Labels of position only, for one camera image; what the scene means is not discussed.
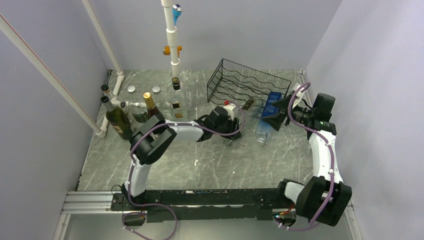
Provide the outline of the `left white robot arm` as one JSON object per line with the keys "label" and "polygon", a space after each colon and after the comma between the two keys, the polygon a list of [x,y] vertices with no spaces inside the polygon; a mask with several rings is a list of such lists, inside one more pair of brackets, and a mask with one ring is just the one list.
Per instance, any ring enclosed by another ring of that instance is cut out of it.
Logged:
{"label": "left white robot arm", "polygon": [[151,117],[130,137],[131,165],[127,181],[122,186],[124,204],[131,210],[144,203],[147,178],[153,163],[157,162],[173,142],[203,142],[213,135],[234,140],[241,137],[245,114],[231,102],[217,106],[209,114],[186,122],[166,120],[162,114]]}

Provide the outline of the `dark gold-foil wine bottle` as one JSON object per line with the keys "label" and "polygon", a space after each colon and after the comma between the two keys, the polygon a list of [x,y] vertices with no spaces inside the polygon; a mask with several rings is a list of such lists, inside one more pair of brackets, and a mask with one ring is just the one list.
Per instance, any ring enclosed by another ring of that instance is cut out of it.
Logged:
{"label": "dark gold-foil wine bottle", "polygon": [[149,118],[152,118],[155,115],[162,115],[161,111],[154,102],[153,95],[150,92],[145,92],[143,94],[143,99],[147,107],[147,115]]}

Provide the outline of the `clear slim bottle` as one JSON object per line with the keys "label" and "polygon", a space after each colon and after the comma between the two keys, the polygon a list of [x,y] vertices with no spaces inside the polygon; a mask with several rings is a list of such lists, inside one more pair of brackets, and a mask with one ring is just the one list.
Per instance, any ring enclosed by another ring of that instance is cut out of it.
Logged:
{"label": "clear slim bottle", "polygon": [[252,132],[253,125],[256,120],[259,119],[263,105],[264,101],[256,96],[249,97],[248,100],[242,100],[242,104],[239,105],[240,109],[236,118],[239,119],[239,127],[243,125],[243,128],[236,135],[230,136],[229,139],[225,139],[223,141],[223,144],[226,147],[230,147],[233,142],[240,140]]}

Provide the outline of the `dark green wine bottle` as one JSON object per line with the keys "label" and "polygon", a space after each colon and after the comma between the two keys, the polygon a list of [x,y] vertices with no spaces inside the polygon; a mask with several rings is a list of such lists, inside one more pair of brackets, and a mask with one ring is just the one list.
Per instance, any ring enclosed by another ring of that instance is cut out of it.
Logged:
{"label": "dark green wine bottle", "polygon": [[100,100],[106,108],[106,119],[123,140],[129,140],[133,134],[133,129],[125,112],[120,107],[113,105],[105,95]]}

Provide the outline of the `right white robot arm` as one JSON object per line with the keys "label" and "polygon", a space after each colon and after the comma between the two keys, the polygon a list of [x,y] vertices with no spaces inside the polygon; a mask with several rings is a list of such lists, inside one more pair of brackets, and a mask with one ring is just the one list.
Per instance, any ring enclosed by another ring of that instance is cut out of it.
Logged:
{"label": "right white robot arm", "polygon": [[292,203],[299,217],[328,226],[336,226],[351,197],[352,189],[340,175],[335,151],[337,130],[330,122],[335,97],[319,93],[311,108],[294,106],[289,109],[291,95],[272,103],[278,113],[263,119],[275,130],[297,122],[306,129],[312,150],[313,176],[303,185],[284,179],[275,194],[276,203],[287,208]]}

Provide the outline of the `clear bottle silver cap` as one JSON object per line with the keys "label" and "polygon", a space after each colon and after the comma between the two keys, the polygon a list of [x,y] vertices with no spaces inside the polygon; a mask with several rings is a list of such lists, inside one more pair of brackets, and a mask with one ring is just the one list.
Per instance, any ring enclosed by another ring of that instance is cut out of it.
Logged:
{"label": "clear bottle silver cap", "polygon": [[149,118],[146,103],[140,101],[134,85],[128,86],[127,91],[130,96],[129,108],[134,119],[138,123],[144,124]]}

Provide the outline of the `clear bottle dark label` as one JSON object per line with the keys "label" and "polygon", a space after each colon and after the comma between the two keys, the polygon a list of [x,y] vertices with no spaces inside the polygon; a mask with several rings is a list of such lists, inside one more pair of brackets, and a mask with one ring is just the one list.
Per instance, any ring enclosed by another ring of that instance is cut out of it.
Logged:
{"label": "clear bottle dark label", "polygon": [[152,88],[153,100],[166,120],[172,120],[172,109],[169,100],[159,86]]}

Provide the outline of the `clear square bottle black cap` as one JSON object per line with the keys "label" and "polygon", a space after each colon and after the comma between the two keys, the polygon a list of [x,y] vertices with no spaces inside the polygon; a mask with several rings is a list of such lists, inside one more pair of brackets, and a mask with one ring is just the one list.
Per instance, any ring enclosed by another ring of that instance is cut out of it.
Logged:
{"label": "clear square bottle black cap", "polygon": [[174,120],[176,122],[187,122],[188,109],[186,92],[183,90],[178,77],[173,77],[171,83],[173,90],[170,92],[170,102]]}

